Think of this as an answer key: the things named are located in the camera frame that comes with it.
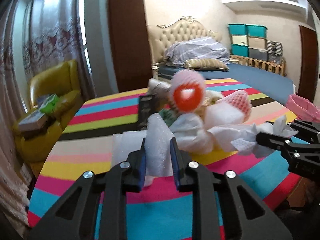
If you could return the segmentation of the white foam sheet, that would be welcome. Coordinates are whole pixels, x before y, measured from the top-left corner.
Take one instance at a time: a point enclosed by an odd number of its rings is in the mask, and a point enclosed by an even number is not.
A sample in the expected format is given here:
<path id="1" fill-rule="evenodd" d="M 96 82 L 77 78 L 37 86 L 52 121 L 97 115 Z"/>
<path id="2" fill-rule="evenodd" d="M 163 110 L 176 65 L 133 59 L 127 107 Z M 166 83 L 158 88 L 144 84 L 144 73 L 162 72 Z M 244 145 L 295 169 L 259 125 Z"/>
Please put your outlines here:
<path id="1" fill-rule="evenodd" d="M 150 186 L 155 178 L 173 175 L 170 141 L 174 137 L 162 117 L 155 113 L 148 118 L 147 129 L 114 134 L 112 137 L 111 166 L 125 161 L 129 153 L 137 151 L 144 144 L 146 151 L 145 186 Z"/>

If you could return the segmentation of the white tissue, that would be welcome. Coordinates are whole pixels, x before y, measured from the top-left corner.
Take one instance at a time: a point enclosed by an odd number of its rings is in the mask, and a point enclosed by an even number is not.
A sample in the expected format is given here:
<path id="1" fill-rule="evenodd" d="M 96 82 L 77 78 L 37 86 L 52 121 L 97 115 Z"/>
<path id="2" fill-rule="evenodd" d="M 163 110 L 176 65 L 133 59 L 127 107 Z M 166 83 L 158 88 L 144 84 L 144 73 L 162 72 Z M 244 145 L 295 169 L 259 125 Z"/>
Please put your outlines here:
<path id="1" fill-rule="evenodd" d="M 260 125 L 222 125 L 208 130 L 214 142 L 225 152 L 237 151 L 239 155 L 255 155 L 264 158 L 271 155 L 274 150 L 258 145 L 257 134 L 260 132 L 291 138 L 298 134 L 286 122 L 286 116 L 279 117 L 273 124 L 265 122 Z"/>

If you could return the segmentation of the pink orange foam net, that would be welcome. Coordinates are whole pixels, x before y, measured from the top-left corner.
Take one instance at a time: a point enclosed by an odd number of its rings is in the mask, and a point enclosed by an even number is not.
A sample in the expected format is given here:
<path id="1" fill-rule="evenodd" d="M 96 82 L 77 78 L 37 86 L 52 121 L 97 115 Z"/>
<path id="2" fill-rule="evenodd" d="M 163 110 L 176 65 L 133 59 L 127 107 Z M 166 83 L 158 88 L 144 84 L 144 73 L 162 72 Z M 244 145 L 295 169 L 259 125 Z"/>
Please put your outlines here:
<path id="1" fill-rule="evenodd" d="M 203 76 L 197 71 L 183 69 L 173 76 L 168 97 L 179 113 L 192 113 L 202 105 L 205 94 Z"/>

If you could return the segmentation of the white paper cup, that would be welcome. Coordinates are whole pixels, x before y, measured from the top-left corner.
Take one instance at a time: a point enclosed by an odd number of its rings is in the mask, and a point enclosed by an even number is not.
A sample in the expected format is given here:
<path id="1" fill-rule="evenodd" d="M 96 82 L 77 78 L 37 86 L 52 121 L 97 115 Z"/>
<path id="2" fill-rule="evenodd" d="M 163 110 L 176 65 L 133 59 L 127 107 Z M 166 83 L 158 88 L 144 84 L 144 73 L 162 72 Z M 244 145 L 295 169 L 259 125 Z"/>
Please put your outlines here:
<path id="1" fill-rule="evenodd" d="M 161 100 L 167 100 L 171 84 L 151 78 L 148 82 L 148 94 L 155 95 Z"/>

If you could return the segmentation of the white plastic bag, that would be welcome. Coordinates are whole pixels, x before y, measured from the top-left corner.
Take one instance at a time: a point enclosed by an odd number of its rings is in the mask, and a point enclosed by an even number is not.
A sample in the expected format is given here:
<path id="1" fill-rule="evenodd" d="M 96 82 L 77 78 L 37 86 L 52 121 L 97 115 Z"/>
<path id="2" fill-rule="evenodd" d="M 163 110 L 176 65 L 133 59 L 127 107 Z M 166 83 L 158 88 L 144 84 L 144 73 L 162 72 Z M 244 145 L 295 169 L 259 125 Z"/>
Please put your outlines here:
<path id="1" fill-rule="evenodd" d="M 212 135 L 205 130 L 202 119 L 194 113 L 180 115 L 169 127 L 178 148 L 195 154 L 208 154 L 214 148 Z"/>

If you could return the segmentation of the pink trash bin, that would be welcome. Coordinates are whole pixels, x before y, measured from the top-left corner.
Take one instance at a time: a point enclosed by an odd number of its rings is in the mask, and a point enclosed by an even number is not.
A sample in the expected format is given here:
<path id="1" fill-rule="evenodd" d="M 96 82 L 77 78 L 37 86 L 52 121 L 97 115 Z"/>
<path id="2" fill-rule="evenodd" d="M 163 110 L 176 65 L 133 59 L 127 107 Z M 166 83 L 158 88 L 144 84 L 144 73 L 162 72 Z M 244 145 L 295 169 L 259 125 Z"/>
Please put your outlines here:
<path id="1" fill-rule="evenodd" d="M 300 120 L 319 123 L 319 108 L 308 99 L 291 94 L 285 107 L 295 113 Z"/>

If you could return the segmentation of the blue bed mattress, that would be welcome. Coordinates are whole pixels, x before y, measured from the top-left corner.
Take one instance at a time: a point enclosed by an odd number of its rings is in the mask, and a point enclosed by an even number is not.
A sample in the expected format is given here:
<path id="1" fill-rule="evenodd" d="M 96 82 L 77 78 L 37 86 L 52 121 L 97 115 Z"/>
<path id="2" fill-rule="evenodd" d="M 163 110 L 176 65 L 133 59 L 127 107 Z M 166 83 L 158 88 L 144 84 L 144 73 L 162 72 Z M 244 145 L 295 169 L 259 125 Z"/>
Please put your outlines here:
<path id="1" fill-rule="evenodd" d="M 201 71 L 206 80 L 231 78 L 255 88 L 270 98 L 285 105 L 289 96 L 295 93 L 293 81 L 287 77 L 262 69 L 230 63 L 229 71 Z"/>

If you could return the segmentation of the green knitted cloth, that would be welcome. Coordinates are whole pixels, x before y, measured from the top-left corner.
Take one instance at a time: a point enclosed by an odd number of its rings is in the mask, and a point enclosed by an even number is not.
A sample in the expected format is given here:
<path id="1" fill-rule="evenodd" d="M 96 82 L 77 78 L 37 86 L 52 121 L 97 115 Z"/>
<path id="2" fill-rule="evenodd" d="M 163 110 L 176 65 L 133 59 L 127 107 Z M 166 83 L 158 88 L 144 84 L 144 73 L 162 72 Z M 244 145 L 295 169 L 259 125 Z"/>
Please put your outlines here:
<path id="1" fill-rule="evenodd" d="M 177 119 L 175 112 L 171 109 L 163 108 L 159 111 L 163 121 L 170 127 Z"/>

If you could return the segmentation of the black razor box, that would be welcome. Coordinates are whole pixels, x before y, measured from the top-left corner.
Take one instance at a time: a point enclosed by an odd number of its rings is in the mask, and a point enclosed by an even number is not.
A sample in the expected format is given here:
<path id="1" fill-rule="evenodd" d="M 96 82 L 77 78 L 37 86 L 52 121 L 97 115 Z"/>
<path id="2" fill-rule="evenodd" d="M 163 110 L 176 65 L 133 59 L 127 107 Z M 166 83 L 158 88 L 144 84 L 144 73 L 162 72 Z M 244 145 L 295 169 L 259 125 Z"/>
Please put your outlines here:
<path id="1" fill-rule="evenodd" d="M 137 128 L 145 130 L 148 125 L 149 116 L 156 113 L 155 95 L 142 95 L 139 97 Z"/>

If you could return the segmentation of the green snack bag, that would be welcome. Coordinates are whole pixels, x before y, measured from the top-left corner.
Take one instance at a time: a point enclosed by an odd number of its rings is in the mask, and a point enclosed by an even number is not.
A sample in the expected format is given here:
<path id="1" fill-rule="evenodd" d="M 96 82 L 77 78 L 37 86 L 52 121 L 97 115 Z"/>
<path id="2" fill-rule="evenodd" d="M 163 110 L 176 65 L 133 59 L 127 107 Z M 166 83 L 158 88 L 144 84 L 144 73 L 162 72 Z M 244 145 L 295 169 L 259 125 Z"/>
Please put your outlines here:
<path id="1" fill-rule="evenodd" d="M 60 101 L 60 97 L 57 96 L 56 94 L 52 94 L 48 96 L 40 106 L 39 108 L 40 112 L 46 115 L 53 114 L 55 107 L 59 101 Z"/>

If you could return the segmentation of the stacked storage boxes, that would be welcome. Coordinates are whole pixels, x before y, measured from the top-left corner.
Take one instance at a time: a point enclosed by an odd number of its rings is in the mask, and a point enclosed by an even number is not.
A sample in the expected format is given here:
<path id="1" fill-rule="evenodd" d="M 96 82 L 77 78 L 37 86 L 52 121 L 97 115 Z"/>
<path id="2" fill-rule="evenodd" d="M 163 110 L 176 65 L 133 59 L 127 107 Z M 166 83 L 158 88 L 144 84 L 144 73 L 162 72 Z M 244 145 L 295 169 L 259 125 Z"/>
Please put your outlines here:
<path id="1" fill-rule="evenodd" d="M 282 64 L 283 45 L 267 39 L 266 26 L 229 23 L 228 31 L 232 55 Z"/>

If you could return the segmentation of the striped brown pillow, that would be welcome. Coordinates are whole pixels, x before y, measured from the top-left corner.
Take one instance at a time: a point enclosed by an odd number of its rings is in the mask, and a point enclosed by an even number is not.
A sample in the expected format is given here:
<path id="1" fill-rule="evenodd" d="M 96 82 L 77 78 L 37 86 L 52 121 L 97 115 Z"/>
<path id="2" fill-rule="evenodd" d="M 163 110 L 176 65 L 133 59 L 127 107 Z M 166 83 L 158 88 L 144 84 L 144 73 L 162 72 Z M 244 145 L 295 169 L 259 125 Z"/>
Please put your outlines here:
<path id="1" fill-rule="evenodd" d="M 223 62 L 216 59 L 191 59 L 184 62 L 184 68 L 199 71 L 222 71 L 227 72 L 229 68 Z"/>

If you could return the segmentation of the striped blue duvet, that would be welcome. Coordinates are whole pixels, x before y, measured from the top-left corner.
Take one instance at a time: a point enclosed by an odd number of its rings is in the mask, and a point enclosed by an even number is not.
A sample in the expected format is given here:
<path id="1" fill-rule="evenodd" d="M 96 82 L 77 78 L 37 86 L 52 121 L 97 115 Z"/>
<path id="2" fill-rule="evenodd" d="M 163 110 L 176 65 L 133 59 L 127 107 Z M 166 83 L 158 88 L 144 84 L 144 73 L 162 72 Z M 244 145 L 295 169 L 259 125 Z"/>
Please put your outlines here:
<path id="1" fill-rule="evenodd" d="M 229 64 L 229 51 L 212 37 L 200 37 L 171 45 L 164 53 L 165 61 L 184 65 L 187 60 L 215 59 Z"/>

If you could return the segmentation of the beige tufted headboard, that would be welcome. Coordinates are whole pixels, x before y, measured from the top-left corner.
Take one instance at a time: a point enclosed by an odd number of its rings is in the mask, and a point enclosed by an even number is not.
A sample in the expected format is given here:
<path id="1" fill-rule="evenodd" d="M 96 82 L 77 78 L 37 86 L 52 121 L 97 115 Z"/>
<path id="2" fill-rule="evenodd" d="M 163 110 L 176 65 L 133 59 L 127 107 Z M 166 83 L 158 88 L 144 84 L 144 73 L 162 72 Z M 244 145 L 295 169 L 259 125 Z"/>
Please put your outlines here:
<path id="1" fill-rule="evenodd" d="M 191 16 L 179 18 L 172 24 L 147 25 L 152 65 L 165 61 L 165 51 L 173 44 L 193 40 L 199 37 L 212 37 L 221 42 L 222 34 L 207 29 L 202 23 Z"/>

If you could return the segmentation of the lace patterned curtain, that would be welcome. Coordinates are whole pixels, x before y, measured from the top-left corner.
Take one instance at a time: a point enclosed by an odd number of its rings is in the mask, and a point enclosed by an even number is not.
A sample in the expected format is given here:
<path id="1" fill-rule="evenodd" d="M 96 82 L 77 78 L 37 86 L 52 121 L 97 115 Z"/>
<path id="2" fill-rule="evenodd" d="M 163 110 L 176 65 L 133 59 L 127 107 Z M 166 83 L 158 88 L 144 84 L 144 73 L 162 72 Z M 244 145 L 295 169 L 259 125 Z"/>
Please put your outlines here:
<path id="1" fill-rule="evenodd" d="M 17 152 L 12 127 L 31 109 L 37 74 L 75 60 L 83 100 L 93 97 L 80 27 L 80 0 L 11 0 L 1 15 L 1 222 L 29 229 L 28 190 L 36 178 Z"/>

